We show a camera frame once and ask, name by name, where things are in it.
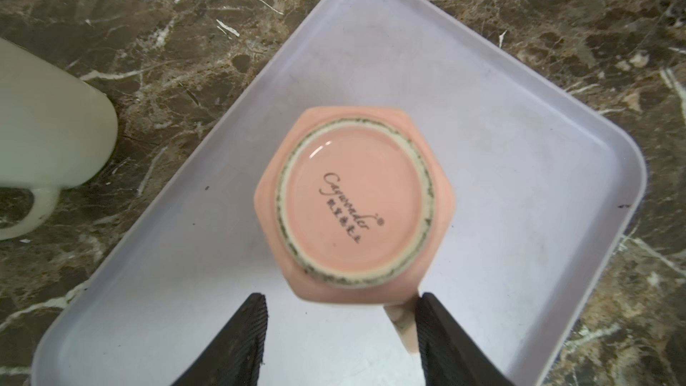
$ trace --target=plastic tray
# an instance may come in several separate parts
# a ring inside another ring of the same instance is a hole
[[[48,330],[32,384],[170,385],[258,291],[259,384],[422,385],[381,307],[300,301],[257,224],[255,185],[316,105],[412,116],[458,198],[421,289],[517,386],[540,384],[645,164],[621,129],[426,0],[322,0]]]

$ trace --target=white mug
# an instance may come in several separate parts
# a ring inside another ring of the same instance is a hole
[[[116,113],[105,94],[0,39],[0,186],[34,195],[28,215],[0,228],[0,240],[43,223],[60,190],[94,176],[115,141]]]

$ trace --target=cup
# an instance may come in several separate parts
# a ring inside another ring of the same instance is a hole
[[[316,107],[285,137],[254,204],[297,296],[387,306],[401,332],[455,197],[405,112]]]
[[[105,94],[0,39],[0,186],[34,195],[28,215],[0,240],[28,233],[114,149],[116,113]]]

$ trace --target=marble countertop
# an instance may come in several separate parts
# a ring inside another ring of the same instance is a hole
[[[0,384],[28,385],[41,334],[318,1],[0,0],[0,36],[102,90],[120,122],[103,171],[0,242]],[[431,1],[646,157],[646,198],[546,384],[685,386],[686,0]],[[0,223],[30,203],[1,189]]]

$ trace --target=upside-down pink mug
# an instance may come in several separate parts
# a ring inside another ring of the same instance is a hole
[[[297,296],[384,305],[406,347],[416,347],[417,288],[455,196],[405,112],[306,110],[266,168],[254,205]]]

